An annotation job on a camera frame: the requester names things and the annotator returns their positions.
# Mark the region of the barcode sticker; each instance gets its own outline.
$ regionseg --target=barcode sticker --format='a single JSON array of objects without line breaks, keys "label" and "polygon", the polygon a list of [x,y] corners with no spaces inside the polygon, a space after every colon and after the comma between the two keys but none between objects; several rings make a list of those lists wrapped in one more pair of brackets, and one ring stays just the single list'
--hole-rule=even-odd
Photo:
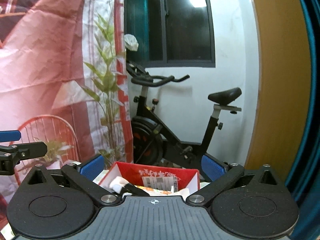
[{"label": "barcode sticker", "polygon": [[178,179],[172,177],[142,177],[143,185],[158,190],[170,191],[173,186],[174,192],[178,191]]}]

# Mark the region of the exercise bike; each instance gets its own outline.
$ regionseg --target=exercise bike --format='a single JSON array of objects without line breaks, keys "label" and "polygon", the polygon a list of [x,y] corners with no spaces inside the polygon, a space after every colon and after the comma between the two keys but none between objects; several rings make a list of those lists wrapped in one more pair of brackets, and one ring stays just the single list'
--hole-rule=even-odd
[{"label": "exercise bike", "polygon": [[221,110],[230,111],[231,114],[237,114],[241,111],[239,107],[229,106],[242,94],[241,89],[233,88],[210,94],[208,99],[216,104],[213,106],[213,113],[202,143],[184,142],[180,141],[154,113],[159,101],[153,99],[152,108],[146,105],[146,101],[149,87],[160,87],[169,82],[182,82],[190,76],[186,75],[180,79],[176,79],[174,76],[151,76],[142,66],[133,62],[127,62],[126,68],[132,76],[131,82],[142,86],[140,96],[133,100],[138,103],[137,114],[131,121],[134,163],[157,165],[164,158],[184,168],[198,169],[200,174],[208,180],[202,171],[201,159],[208,150],[216,127],[219,130],[222,129],[223,123],[218,123]]}]

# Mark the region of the ribbed gray surface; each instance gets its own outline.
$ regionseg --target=ribbed gray surface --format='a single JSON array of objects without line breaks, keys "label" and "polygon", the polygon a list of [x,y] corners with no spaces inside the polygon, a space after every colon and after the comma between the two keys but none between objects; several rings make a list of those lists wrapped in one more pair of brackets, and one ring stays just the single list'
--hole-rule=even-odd
[{"label": "ribbed gray surface", "polygon": [[91,225],[66,239],[240,240],[216,226],[204,208],[188,206],[177,196],[127,197],[120,206],[102,208]]}]

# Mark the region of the blue pad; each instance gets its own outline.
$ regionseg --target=blue pad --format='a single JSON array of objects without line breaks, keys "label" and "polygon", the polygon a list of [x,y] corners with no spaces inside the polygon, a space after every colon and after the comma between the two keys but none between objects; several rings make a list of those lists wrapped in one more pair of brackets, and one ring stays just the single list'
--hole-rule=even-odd
[{"label": "blue pad", "polygon": [[13,131],[0,131],[1,142],[14,142],[21,139],[21,133],[18,130]]},{"label": "blue pad", "polygon": [[212,181],[215,181],[227,172],[226,168],[221,165],[222,164],[218,164],[214,158],[209,158],[206,155],[202,156],[201,168]]},{"label": "blue pad", "polygon": [[104,158],[98,155],[95,159],[80,167],[80,174],[93,181],[104,170]]}]

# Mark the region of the bike seat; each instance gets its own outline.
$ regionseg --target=bike seat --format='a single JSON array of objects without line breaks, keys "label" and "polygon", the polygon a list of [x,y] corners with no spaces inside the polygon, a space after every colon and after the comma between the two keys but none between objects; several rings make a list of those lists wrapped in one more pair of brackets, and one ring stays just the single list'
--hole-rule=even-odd
[{"label": "bike seat", "polygon": [[241,96],[242,91],[240,88],[232,88],[218,93],[208,95],[208,99],[222,106],[227,106],[232,101]]}]

